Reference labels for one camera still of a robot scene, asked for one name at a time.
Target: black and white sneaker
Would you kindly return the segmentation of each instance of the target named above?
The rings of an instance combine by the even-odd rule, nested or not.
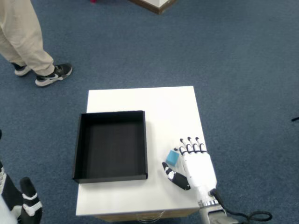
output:
[[[29,68],[27,65],[19,66],[16,63],[12,63],[12,64],[14,66],[14,73],[17,76],[20,76],[20,77],[25,76],[28,72],[31,71],[31,68]]]
[[[36,85],[43,87],[56,81],[62,81],[71,74],[72,69],[72,65],[68,63],[56,65],[51,74],[47,76],[36,75]]]

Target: white table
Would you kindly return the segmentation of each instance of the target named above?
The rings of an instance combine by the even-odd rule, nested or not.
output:
[[[89,91],[88,113],[133,110],[145,111],[148,179],[79,184],[77,216],[198,208],[195,193],[171,183],[161,165],[180,138],[204,141],[193,87]],[[181,157],[175,169],[184,174]]]

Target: small blue block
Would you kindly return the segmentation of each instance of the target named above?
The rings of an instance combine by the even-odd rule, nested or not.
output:
[[[174,151],[170,151],[170,153],[167,156],[166,163],[175,166],[178,161],[178,156],[179,156],[178,153]]]

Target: open black box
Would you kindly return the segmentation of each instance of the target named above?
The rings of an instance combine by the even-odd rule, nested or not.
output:
[[[144,111],[81,114],[73,180],[93,183],[147,177]]]

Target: cable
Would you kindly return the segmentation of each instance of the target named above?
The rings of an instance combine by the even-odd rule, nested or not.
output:
[[[251,212],[248,216],[245,215],[244,213],[240,213],[240,212],[233,212],[229,209],[227,209],[224,204],[223,204],[223,200],[221,199],[220,197],[220,194],[219,192],[216,190],[216,189],[212,189],[210,191],[210,194],[213,195],[216,200],[219,202],[219,204],[224,208],[224,210],[226,210],[229,214],[231,215],[234,215],[234,216],[242,216],[244,218],[247,219],[247,222],[242,222],[242,223],[239,223],[239,224],[250,224],[250,221],[251,220],[254,220],[254,221],[258,221],[258,222],[267,222],[267,221],[270,221],[272,219],[272,214],[268,211],[254,211],[254,212]],[[268,217],[267,218],[257,218],[257,217],[254,217],[256,215],[267,215]]]
[[[293,118],[291,121],[296,121],[296,120],[299,120],[299,117]]]

